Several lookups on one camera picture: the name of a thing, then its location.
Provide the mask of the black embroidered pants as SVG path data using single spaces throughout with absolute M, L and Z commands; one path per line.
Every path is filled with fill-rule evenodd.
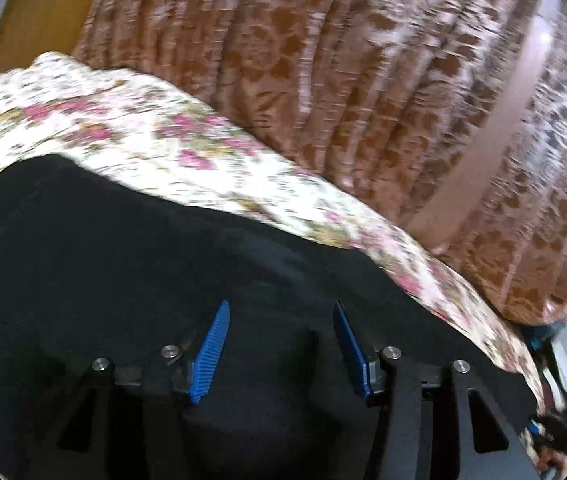
M 230 327 L 194 405 L 184 361 Z M 353 391 L 341 301 L 383 392 Z M 134 192 L 49 155 L 0 172 L 0 474 L 11 479 L 530 479 L 522 377 L 370 258 Z

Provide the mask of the blue bag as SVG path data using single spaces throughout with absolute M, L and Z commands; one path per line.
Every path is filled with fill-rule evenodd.
M 567 326 L 567 321 L 559 321 L 549 325 L 520 325 L 519 331 L 526 348 L 530 352 L 538 352 L 546 344 L 550 344 L 565 326 Z

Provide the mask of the floral bed sheet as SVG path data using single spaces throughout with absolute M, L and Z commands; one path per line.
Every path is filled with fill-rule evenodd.
M 134 192 L 355 249 L 503 372 L 541 383 L 523 341 L 470 284 L 376 211 L 290 162 L 213 108 L 132 70 L 92 70 L 47 53 L 0 75 L 0 172 L 58 155 Z

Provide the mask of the brown floral curtain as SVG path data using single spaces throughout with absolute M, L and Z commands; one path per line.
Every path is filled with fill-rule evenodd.
M 212 105 L 504 318 L 567 320 L 567 0 L 93 0 L 74 54 Z

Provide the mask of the wooden cabinet door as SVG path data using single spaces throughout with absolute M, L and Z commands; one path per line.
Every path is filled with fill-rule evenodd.
M 0 73 L 48 51 L 70 54 L 92 0 L 8 0 L 0 16 Z

